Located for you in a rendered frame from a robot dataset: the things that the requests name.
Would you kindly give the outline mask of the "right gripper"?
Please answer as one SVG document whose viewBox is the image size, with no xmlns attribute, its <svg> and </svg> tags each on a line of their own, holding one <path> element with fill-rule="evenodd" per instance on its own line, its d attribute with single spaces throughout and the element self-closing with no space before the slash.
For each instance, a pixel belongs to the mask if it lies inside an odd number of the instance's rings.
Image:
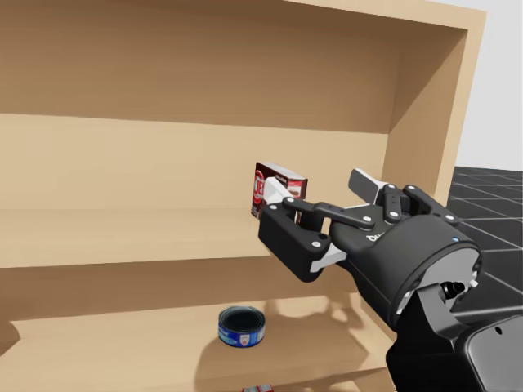
<svg viewBox="0 0 523 392">
<path fill-rule="evenodd" d="M 293 197 L 274 177 L 265 183 L 258 237 L 301 281 L 323 269 L 349 272 L 364 301 L 391 330 L 413 293 L 442 283 L 468 285 L 481 270 L 481 250 L 460 220 L 414 185 L 403 189 L 351 172 L 348 188 L 366 204 L 339 207 Z M 329 235 L 322 232 L 331 220 Z"/>
</svg>

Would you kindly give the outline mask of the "pale wooden shelf unit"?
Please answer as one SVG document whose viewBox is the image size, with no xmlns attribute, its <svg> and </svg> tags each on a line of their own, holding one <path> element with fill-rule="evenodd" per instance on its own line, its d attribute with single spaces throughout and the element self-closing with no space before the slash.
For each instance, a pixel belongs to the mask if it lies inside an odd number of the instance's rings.
<svg viewBox="0 0 523 392">
<path fill-rule="evenodd" d="M 393 392 L 352 277 L 257 237 L 257 162 L 444 203 L 485 25 L 428 0 L 0 0 L 0 392 Z M 263 340 L 217 335 L 224 309 Z"/>
</svg>

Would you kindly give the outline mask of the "brown and white carton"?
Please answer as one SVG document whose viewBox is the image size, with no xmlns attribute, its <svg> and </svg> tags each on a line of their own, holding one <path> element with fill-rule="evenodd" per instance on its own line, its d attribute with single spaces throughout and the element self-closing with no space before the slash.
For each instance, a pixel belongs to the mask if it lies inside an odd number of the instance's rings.
<svg viewBox="0 0 523 392">
<path fill-rule="evenodd" d="M 305 198 L 308 179 L 275 163 L 257 162 L 254 172 L 253 203 L 251 214 L 260 219 L 262 208 L 266 205 L 264 199 L 266 180 L 274 177 L 295 198 Z"/>
</svg>

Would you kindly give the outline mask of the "blue flat can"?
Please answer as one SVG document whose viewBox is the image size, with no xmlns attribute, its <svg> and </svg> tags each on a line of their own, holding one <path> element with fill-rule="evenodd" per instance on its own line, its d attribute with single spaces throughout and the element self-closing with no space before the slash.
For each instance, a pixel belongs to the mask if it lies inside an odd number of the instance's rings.
<svg viewBox="0 0 523 392">
<path fill-rule="evenodd" d="M 218 316 L 218 338 L 235 348 L 249 348 L 259 344 L 266 330 L 265 315 L 252 306 L 235 305 Z"/>
</svg>

